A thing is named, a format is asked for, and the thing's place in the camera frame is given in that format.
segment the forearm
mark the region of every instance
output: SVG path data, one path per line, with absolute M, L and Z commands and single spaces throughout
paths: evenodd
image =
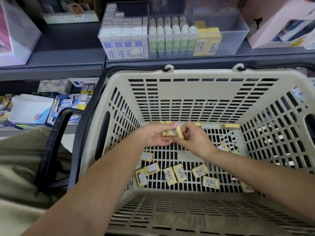
M 315 222 L 314 175 L 224 151 L 208 162 Z
M 104 235 L 145 147 L 135 132 L 102 156 L 23 235 Z

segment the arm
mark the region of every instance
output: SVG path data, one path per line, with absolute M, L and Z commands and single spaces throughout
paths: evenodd
M 22 235 L 104 235 L 146 146 L 167 146 L 162 131 L 177 123 L 141 127 L 103 155 L 81 180 Z
M 176 138 L 174 141 L 192 154 L 315 222 L 314 175 L 222 151 L 192 122 L 185 123 L 182 132 L 186 140 Z

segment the clear plastic bin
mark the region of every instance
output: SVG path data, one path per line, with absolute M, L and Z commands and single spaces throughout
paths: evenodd
M 196 21 L 204 21 L 206 27 L 217 27 L 219 32 L 204 30 L 201 34 L 201 29 L 198 28 L 196 33 L 181 31 L 180 34 L 148 35 L 147 32 L 140 38 L 141 53 L 135 51 L 136 47 L 133 46 L 131 52 L 135 55 L 131 55 L 129 48 L 118 48 L 124 45 L 124 41 L 130 41 L 128 37 L 109 37 L 104 33 L 103 21 L 99 39 L 107 54 L 106 61 L 234 55 L 249 28 L 234 3 L 231 0 L 225 0 L 224 3 L 225 5 L 222 0 L 117 2 L 117 11 L 124 12 L 125 17 L 148 17 L 149 25 L 151 18 L 157 20 L 162 17 L 165 20 L 165 17 L 176 16 L 180 19 L 184 15 L 189 27 L 195 26 Z
M 150 121 L 201 121 L 218 146 L 257 160 L 314 174 L 314 144 L 305 117 L 315 112 L 315 92 L 305 75 L 288 69 L 128 70 L 101 76 L 79 122 L 69 188 L 135 129 Z M 303 93 L 297 96 L 293 88 Z M 224 130 L 223 123 L 240 129 Z M 132 235 L 312 235 L 301 215 L 261 192 L 242 193 L 237 178 L 208 164 L 220 190 L 205 188 L 191 169 L 204 163 L 173 143 L 148 147 L 162 169 L 182 163 L 187 181 L 168 187 L 163 171 L 139 188 L 133 176 L 109 223 L 108 233 Z M 139 161 L 137 168 L 148 165 Z

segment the white plastic basket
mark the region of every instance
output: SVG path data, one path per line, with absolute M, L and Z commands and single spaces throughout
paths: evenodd
M 100 126 L 110 123 L 104 152 L 148 121 L 201 121 L 215 145 L 286 167 L 314 173 L 314 145 L 304 118 L 315 113 L 313 87 L 288 69 L 120 71 L 95 110 L 81 160 L 80 176 L 95 162 Z M 303 97 L 297 97 L 298 87 Z M 241 129 L 223 130 L 223 123 Z M 161 169 L 182 163 L 188 180 L 168 187 L 163 171 L 142 188 L 131 179 L 108 232 L 137 235 L 307 235 L 315 227 L 260 192 L 242 193 L 238 179 L 207 164 L 220 190 L 205 188 L 190 169 L 202 159 L 183 147 L 148 147 Z M 139 162 L 137 169 L 148 165 Z

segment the store shelf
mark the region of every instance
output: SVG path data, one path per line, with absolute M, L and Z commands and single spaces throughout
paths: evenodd
M 233 56 L 108 61 L 106 67 L 172 64 L 175 69 L 230 69 L 238 63 L 255 67 L 296 64 L 315 66 L 315 50 L 304 50 L 304 48 L 252 49 L 247 40 L 244 40 Z
M 45 24 L 26 65 L 0 68 L 0 81 L 99 76 L 105 61 L 99 29 L 99 22 Z
M 77 130 L 77 125 L 68 125 L 65 129 L 64 134 L 75 134 Z M 7 138 L 12 137 L 21 133 L 25 133 L 27 131 L 30 131 L 30 129 L 24 129 L 24 130 L 0 130 L 0 138 Z

